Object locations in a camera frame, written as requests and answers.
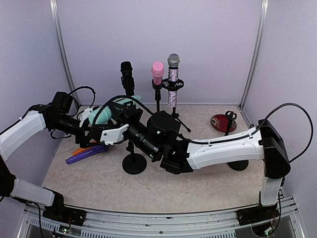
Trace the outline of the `orange toy microphone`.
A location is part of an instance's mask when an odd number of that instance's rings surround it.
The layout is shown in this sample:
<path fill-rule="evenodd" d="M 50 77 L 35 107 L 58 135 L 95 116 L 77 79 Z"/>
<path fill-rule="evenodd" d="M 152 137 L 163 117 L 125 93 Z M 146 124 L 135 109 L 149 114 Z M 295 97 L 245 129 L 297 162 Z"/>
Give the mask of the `orange toy microphone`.
<path fill-rule="evenodd" d="M 75 151 L 72 152 L 72 156 L 78 155 L 78 154 L 80 154 L 80 153 L 82 153 L 82 152 L 84 152 L 86 150 L 87 150 L 87 148 L 78 148 L 78 149 L 76 149 Z"/>

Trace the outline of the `purple toy microphone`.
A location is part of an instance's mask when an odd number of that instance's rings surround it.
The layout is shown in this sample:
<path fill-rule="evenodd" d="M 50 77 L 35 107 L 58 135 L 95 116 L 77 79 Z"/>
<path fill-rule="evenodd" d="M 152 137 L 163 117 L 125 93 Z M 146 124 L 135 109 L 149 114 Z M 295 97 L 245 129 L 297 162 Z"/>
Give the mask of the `purple toy microphone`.
<path fill-rule="evenodd" d="M 73 163 L 76 163 L 78 161 L 81 161 L 83 159 L 86 159 L 86 158 L 89 158 L 91 156 L 94 156 L 96 154 L 99 154 L 99 153 L 104 153 L 108 150 L 108 146 L 105 146 L 105 145 L 98 145 L 98 146 L 93 146 L 93 147 L 89 147 L 87 148 L 86 151 L 78 154 L 78 155 L 75 155 L 75 156 L 71 156 L 69 158 L 67 158 L 65 160 L 66 164 L 73 164 Z"/>

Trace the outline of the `mint green toy microphone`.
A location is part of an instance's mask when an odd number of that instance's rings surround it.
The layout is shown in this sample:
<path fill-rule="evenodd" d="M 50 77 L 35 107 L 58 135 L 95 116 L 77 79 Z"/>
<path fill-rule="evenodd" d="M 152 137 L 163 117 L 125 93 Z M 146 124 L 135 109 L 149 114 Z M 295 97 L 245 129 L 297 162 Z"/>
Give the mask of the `mint green toy microphone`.
<path fill-rule="evenodd" d="M 126 105 L 129 103 L 132 103 L 133 105 L 136 104 L 136 102 L 134 102 L 133 100 L 126 99 L 126 98 L 125 99 L 116 99 L 115 102 L 118 104 L 121 104 L 121 105 Z M 88 119 L 89 119 L 90 124 L 93 124 L 94 118 L 100 109 L 101 108 L 97 108 L 89 114 Z M 107 106 L 102 110 L 102 112 L 98 116 L 95 124 L 106 124 L 111 118 L 112 118 L 112 112 L 111 112 L 110 108 Z"/>

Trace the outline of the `short black microphone stand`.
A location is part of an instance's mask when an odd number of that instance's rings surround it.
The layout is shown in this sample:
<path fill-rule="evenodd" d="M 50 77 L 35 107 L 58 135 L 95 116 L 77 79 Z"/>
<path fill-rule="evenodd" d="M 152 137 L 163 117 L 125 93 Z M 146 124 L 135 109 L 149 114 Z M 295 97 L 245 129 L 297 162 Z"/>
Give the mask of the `short black microphone stand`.
<path fill-rule="evenodd" d="M 233 111 L 227 111 L 225 113 L 225 117 L 228 120 L 225 132 L 225 136 L 227 136 L 230 132 L 236 129 L 236 126 L 232 126 L 235 125 L 235 119 L 237 118 L 237 114 Z"/>

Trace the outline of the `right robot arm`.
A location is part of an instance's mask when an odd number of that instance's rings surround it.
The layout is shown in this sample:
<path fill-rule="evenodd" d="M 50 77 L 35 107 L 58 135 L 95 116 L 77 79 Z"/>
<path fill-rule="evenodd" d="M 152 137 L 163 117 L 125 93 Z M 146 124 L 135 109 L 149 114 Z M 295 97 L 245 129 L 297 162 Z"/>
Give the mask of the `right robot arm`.
<path fill-rule="evenodd" d="M 281 216 L 279 191 L 291 170 L 291 161 L 282 137 L 268 119 L 238 134 L 191 140 L 180 134 L 180 121 L 166 111 L 150 112 L 147 123 L 142 124 L 140 119 L 147 108 L 133 97 L 127 97 L 124 104 L 113 97 L 105 107 L 111 111 L 115 125 L 102 132 L 101 141 L 116 143 L 126 139 L 142 151 L 142 155 L 124 158 L 122 166 L 127 173 L 141 173 L 147 158 L 160 162 L 161 168 L 175 175 L 223 163 L 242 171 L 249 160 L 262 160 L 264 178 L 259 203 L 238 210 L 238 222 L 243 226 Z"/>

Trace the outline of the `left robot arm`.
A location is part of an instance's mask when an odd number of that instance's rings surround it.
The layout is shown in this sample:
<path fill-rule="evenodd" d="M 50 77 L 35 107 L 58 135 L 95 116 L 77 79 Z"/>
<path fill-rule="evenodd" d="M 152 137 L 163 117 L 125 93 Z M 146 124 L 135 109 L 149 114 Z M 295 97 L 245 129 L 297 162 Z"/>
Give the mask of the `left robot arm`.
<path fill-rule="evenodd" d="M 69 114 L 75 100 L 72 94 L 56 92 L 52 102 L 31 106 L 18 121 L 0 134 L 1 197 L 13 197 L 20 202 L 41 204 L 45 208 L 44 217 L 61 222 L 70 222 L 79 212 L 64 205 L 62 194 L 18 179 L 5 163 L 16 149 L 44 129 L 50 132 L 59 130 L 68 136 L 75 136 L 75 142 L 82 148 L 100 142 L 100 133 L 91 122 L 87 119 L 75 119 Z"/>

